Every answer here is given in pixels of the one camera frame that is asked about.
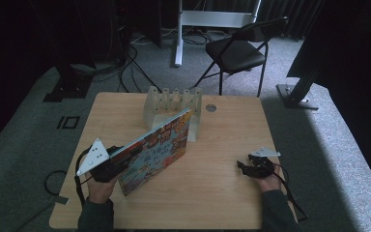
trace chair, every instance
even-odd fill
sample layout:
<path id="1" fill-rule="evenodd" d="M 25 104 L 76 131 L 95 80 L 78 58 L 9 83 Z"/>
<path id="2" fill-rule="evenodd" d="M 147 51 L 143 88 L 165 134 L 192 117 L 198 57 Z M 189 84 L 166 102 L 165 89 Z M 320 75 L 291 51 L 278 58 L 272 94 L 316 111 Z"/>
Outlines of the chair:
<path id="1" fill-rule="evenodd" d="M 264 78 L 265 66 L 268 57 L 268 41 L 280 36 L 288 23 L 287 17 L 281 17 L 264 22 L 254 22 L 238 29 L 231 38 L 214 41 L 206 44 L 206 52 L 213 59 L 213 62 L 198 79 L 194 87 L 197 87 L 201 80 L 219 74 L 219 95 L 222 95 L 223 73 L 239 73 L 262 65 L 260 84 L 257 97 L 260 97 Z M 261 43 L 255 47 L 250 42 Z M 219 72 L 207 75 L 214 64 L 219 66 Z"/>

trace chair leg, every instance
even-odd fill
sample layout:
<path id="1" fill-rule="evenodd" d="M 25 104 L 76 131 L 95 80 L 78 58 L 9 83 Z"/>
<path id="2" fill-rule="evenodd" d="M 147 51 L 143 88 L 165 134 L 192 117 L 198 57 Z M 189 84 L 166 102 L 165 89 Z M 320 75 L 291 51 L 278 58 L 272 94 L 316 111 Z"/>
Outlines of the chair leg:
<path id="1" fill-rule="evenodd" d="M 224 71 L 222 68 L 219 69 L 219 92 L 218 94 L 221 96 L 222 95 L 222 76 L 224 74 Z"/>
<path id="2" fill-rule="evenodd" d="M 212 62 L 210 64 L 210 66 L 206 69 L 206 71 L 204 72 L 203 75 L 201 75 L 201 77 L 198 79 L 197 83 L 194 84 L 194 87 L 197 87 L 198 84 L 200 84 L 201 80 L 203 80 L 204 78 L 206 78 L 207 76 L 207 73 L 210 71 L 210 69 L 213 67 L 213 65 L 215 64 L 215 62 Z"/>
<path id="3" fill-rule="evenodd" d="M 261 78 L 260 78 L 260 85 L 258 86 L 258 94 L 257 94 L 257 98 L 260 97 L 260 94 L 261 94 L 261 88 L 262 88 L 262 82 L 263 82 L 263 79 L 264 79 L 264 72 L 265 72 L 265 66 L 267 64 L 267 60 L 266 62 L 263 64 L 263 68 L 261 70 Z"/>

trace chair backrest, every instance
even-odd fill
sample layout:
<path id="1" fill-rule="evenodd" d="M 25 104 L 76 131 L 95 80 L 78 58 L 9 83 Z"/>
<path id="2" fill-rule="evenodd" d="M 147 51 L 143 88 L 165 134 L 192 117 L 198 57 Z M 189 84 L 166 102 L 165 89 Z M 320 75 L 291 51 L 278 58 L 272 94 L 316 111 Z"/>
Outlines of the chair backrest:
<path id="1" fill-rule="evenodd" d="M 253 22 L 238 29 L 232 39 L 235 41 L 267 42 L 273 37 L 280 36 L 288 23 L 288 17 L 270 21 Z"/>

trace black stand base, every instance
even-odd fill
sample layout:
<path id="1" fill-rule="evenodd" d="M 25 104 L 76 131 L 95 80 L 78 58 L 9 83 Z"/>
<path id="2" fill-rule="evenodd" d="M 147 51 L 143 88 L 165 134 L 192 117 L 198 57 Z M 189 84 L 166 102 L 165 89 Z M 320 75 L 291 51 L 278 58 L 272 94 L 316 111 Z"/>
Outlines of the black stand base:
<path id="1" fill-rule="evenodd" d="M 90 75 L 79 76 L 76 82 L 68 88 L 64 86 L 62 77 L 58 80 L 52 93 L 46 94 L 44 102 L 61 102 L 62 99 L 84 99 L 89 91 L 93 77 Z"/>
<path id="2" fill-rule="evenodd" d="M 318 105 L 312 100 L 311 96 L 306 96 L 302 101 L 295 102 L 291 101 L 290 94 L 294 89 L 295 85 L 278 84 L 276 89 L 278 90 L 284 105 L 286 108 L 302 108 L 302 109 L 313 109 L 318 110 Z"/>

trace gray carpet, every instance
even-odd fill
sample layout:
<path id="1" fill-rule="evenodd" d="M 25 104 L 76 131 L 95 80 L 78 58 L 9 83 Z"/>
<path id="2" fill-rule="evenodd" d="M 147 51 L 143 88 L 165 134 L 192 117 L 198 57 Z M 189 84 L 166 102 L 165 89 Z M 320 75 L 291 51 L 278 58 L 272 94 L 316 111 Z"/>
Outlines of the gray carpet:
<path id="1" fill-rule="evenodd" d="M 179 68 L 173 67 L 172 40 L 164 40 L 162 48 L 149 43 L 134 46 L 138 50 L 135 61 L 160 88 L 192 86 L 211 62 L 202 45 L 186 43 Z M 311 88 L 309 94 L 320 107 L 317 111 L 287 109 L 278 96 L 276 84 L 298 81 L 286 78 L 286 73 L 300 46 L 301 42 L 291 39 L 271 41 L 260 97 L 292 191 L 311 216 L 300 226 L 304 231 L 371 231 L 371 171 L 328 90 L 318 85 Z M 225 77 L 223 94 L 255 97 L 259 73 L 257 68 Z M 0 231 L 56 231 L 48 225 L 53 197 L 43 181 L 49 173 L 69 168 L 96 94 L 116 92 L 120 84 L 116 73 L 98 75 L 86 99 L 43 102 L 58 77 L 55 69 L 43 75 L 0 134 Z M 141 92 L 150 86 L 136 67 L 127 68 L 123 77 L 130 92 L 139 92 L 136 85 Z M 213 77 L 203 80 L 200 87 L 205 94 L 216 95 L 217 83 Z M 70 117 L 69 123 L 60 123 L 62 117 Z M 76 117 L 76 128 L 70 129 Z M 61 173 L 52 175 L 50 190 L 59 191 L 63 179 Z"/>

